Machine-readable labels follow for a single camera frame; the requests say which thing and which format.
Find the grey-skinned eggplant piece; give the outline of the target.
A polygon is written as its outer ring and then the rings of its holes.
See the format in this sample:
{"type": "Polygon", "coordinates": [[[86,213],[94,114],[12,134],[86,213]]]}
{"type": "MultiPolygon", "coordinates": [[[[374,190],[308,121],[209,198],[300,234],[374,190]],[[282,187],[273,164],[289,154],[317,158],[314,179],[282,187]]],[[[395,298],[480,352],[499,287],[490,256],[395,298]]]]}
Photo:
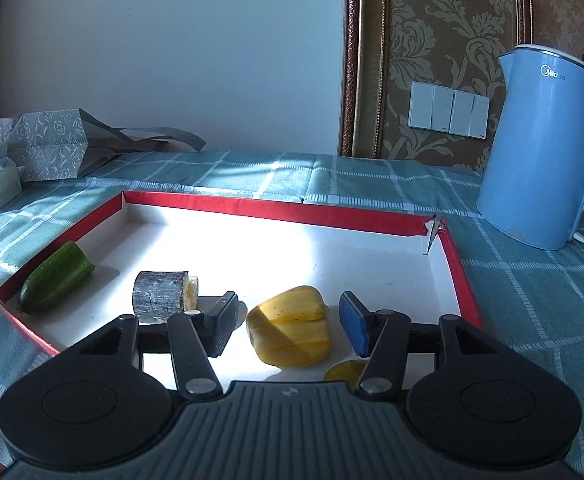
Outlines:
{"type": "Polygon", "coordinates": [[[188,271],[140,272],[132,286],[132,310],[141,323],[165,323],[173,314],[196,310],[199,279],[188,271]]]}

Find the short green cucumber piece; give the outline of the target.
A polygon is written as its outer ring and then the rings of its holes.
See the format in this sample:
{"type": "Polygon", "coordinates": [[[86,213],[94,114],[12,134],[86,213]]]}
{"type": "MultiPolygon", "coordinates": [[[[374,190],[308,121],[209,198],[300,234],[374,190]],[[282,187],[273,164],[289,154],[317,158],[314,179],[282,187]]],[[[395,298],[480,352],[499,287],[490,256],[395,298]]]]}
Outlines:
{"type": "Polygon", "coordinates": [[[75,242],[66,242],[25,280],[19,310],[33,315],[48,312],[83,283],[96,266],[75,242]]]}

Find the red shallow cardboard box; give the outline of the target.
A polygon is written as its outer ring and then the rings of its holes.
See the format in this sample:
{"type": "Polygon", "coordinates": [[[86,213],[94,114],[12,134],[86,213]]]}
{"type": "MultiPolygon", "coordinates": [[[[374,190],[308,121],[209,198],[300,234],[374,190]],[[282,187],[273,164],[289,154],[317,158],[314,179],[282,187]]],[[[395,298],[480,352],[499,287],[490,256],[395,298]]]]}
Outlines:
{"type": "Polygon", "coordinates": [[[187,271],[202,296],[235,292],[248,306],[300,285],[330,309],[352,292],[370,310],[417,323],[446,313],[480,319],[452,236],[432,216],[160,192],[126,191],[94,208],[0,286],[10,321],[56,354],[132,310],[142,271],[187,271]],[[94,273],[60,307],[18,310],[24,280],[62,243],[75,242],[94,273]]]}

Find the teal checked bed cover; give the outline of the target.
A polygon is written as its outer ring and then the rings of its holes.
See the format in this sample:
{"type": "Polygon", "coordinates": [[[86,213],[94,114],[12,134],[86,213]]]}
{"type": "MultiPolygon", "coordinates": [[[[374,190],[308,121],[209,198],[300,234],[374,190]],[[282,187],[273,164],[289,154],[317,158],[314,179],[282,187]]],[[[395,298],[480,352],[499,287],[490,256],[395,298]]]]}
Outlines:
{"type": "MultiPolygon", "coordinates": [[[[0,285],[123,188],[440,214],[486,330],[559,376],[580,398],[582,428],[569,462],[584,476],[584,214],[581,242],[543,252],[478,215],[480,184],[476,172],[412,160],[238,151],[123,155],[83,179],[27,185],[0,211],[0,285]]],[[[0,312],[0,396],[44,359],[0,312]]],[[[0,436],[0,462],[9,460],[0,436]]]]}

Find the light blue electric kettle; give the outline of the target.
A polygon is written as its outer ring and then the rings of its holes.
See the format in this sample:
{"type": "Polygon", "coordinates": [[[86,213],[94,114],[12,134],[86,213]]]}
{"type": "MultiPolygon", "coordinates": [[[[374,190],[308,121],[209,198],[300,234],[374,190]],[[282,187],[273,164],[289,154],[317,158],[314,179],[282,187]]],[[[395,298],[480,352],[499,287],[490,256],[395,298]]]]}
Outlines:
{"type": "Polygon", "coordinates": [[[499,63],[506,98],[476,208],[515,240],[558,250],[584,212],[584,62],[519,44],[499,63]]]}

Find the grey patterned paper bag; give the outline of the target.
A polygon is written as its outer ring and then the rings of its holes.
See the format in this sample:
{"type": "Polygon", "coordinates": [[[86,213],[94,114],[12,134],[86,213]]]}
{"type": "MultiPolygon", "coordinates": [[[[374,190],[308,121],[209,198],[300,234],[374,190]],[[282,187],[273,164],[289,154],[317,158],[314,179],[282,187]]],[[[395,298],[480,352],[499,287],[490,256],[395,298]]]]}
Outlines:
{"type": "Polygon", "coordinates": [[[86,110],[48,110],[0,119],[0,142],[7,145],[24,182],[76,179],[118,155],[200,152],[206,141],[173,127],[115,128],[86,110]]]}

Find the white wall switch panel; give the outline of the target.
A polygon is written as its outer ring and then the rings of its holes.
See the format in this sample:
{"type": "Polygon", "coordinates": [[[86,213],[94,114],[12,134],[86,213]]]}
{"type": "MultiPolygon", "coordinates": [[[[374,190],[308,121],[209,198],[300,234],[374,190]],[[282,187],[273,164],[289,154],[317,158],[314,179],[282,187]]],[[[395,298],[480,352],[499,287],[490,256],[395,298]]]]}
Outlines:
{"type": "Polygon", "coordinates": [[[408,126],[484,140],[490,99],[439,84],[413,81],[408,126]]]}

